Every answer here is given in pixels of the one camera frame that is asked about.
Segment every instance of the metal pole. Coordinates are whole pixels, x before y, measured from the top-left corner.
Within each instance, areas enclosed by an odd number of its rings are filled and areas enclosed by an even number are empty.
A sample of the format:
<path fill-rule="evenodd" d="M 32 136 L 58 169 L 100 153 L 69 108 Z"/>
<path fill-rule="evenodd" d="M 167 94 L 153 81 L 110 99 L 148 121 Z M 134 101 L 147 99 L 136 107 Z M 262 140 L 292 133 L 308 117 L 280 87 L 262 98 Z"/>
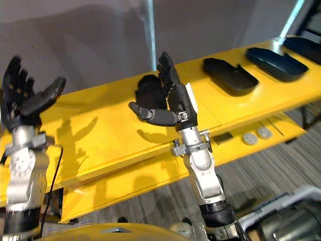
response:
<path fill-rule="evenodd" d="M 145 38 L 148 45 L 150 66 L 153 71 L 156 71 L 156 42 L 153 0 L 145 0 L 144 28 Z"/>

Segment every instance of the silver metal joint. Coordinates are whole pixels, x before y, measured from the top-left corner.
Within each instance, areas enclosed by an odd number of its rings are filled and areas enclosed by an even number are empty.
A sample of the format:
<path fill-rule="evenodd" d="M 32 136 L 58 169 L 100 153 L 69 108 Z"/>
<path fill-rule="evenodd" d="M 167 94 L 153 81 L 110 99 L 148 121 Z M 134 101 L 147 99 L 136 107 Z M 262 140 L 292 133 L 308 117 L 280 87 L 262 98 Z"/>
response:
<path fill-rule="evenodd" d="M 5 153 L 11 156 L 7 211 L 33 209 L 43 203 L 49 165 L 49 158 L 43 151 L 54 144 L 54 140 L 37 132 L 33 126 L 20 126 L 12 132 L 13 143 L 6 145 Z"/>
<path fill-rule="evenodd" d="M 209 131 L 199 132 L 197 127 L 179 131 L 183 143 L 174 141 L 172 153 L 184 155 L 184 164 L 190 174 L 190 180 L 199 205 L 214 203 L 225 199 L 220 182 L 215 174 L 214 158 L 210 152 Z"/>
<path fill-rule="evenodd" d="M 238 238 L 236 223 L 232 223 L 222 227 L 205 227 L 207 234 L 213 234 L 216 240 L 230 240 L 233 238 Z"/>
<path fill-rule="evenodd" d="M 12 131 L 13 144 L 17 146 L 31 142 L 35 136 L 34 126 L 20 126 Z"/>

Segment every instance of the gray wall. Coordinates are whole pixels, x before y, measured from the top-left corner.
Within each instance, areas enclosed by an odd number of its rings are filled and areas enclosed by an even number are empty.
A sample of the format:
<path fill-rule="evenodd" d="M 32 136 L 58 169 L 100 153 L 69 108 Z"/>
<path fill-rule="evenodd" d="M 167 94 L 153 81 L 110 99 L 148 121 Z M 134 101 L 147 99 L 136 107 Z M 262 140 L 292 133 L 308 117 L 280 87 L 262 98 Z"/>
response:
<path fill-rule="evenodd" d="M 66 92 L 149 71 L 140 0 L 0 2 L 0 72 L 13 55 L 44 88 Z M 278 36 L 295 0 L 154 0 L 157 55 L 175 62 Z"/>

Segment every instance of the yellow platform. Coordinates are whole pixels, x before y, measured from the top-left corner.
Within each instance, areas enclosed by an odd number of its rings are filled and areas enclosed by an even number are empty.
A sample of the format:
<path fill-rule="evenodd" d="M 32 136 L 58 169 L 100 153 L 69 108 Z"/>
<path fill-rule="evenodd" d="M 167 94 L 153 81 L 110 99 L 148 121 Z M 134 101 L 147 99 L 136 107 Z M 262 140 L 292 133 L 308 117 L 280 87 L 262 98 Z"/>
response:
<path fill-rule="evenodd" d="M 258 143 L 254 146 L 244 144 L 242 135 L 248 132 L 255 134 L 256 129 L 261 126 L 271 130 L 273 136 L 267 140 L 258 139 Z M 278 114 L 261 122 L 231 131 L 233 139 L 219 146 L 212 141 L 213 156 L 216 165 L 219 166 L 304 133 L 305 131 L 289 117 Z M 154 190 L 187 176 L 188 172 L 183 159 L 165 153 L 82 187 L 67 187 L 64 189 L 61 222 L 67 223 L 73 218 Z"/>
<path fill-rule="evenodd" d="M 252 45 L 280 50 L 275 40 Z M 216 86 L 202 71 L 204 58 L 176 65 L 183 83 L 191 82 L 199 106 L 199 129 L 211 135 L 233 130 L 266 116 L 303 105 L 321 97 L 321 68 L 287 50 L 309 67 L 292 83 L 282 83 L 258 69 L 245 58 L 248 47 L 217 53 L 220 58 L 242 66 L 259 81 L 256 89 L 242 97 L 232 97 Z M 143 75 L 99 87 L 63 95 L 55 106 L 42 114 L 43 128 L 65 147 L 54 189 L 92 181 L 112 172 L 169 151 L 176 136 L 174 128 L 155 127 L 139 122 L 127 104 Z M 4 144 L 11 138 L 5 135 Z M 48 189 L 56 168 L 58 150 L 50 148 Z M 0 204 L 6 201 L 8 164 L 0 167 Z"/>

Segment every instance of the bolt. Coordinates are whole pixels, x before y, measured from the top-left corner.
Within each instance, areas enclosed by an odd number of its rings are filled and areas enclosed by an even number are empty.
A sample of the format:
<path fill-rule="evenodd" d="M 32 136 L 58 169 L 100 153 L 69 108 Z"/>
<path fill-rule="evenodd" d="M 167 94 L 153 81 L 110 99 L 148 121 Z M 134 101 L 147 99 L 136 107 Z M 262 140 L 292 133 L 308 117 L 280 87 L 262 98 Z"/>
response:
<path fill-rule="evenodd" d="M 180 145 L 179 139 L 173 140 L 173 143 L 174 143 L 174 147 L 178 147 Z"/>

